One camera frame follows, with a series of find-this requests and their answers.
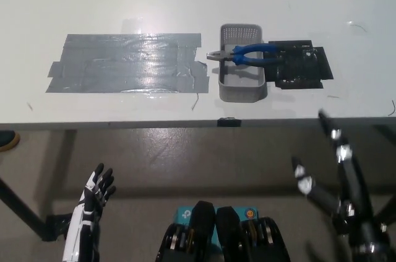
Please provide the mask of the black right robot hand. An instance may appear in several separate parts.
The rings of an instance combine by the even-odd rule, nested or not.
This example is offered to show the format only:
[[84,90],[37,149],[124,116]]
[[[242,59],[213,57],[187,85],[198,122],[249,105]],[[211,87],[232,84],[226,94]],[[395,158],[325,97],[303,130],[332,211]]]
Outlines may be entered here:
[[292,157],[299,191],[331,218],[339,235],[348,236],[353,261],[395,261],[395,248],[386,231],[395,222],[395,198],[378,214],[374,213],[368,186],[348,138],[324,110],[319,110],[318,119],[334,152],[341,193],[336,198],[318,185],[301,160]]

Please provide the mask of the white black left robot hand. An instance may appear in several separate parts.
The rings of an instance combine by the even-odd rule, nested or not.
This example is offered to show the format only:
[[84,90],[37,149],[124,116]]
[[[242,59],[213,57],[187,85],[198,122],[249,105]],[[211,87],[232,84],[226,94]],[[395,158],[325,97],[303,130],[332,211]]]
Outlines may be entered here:
[[99,261],[100,220],[110,196],[116,191],[113,169],[98,164],[88,178],[72,213],[63,261]]

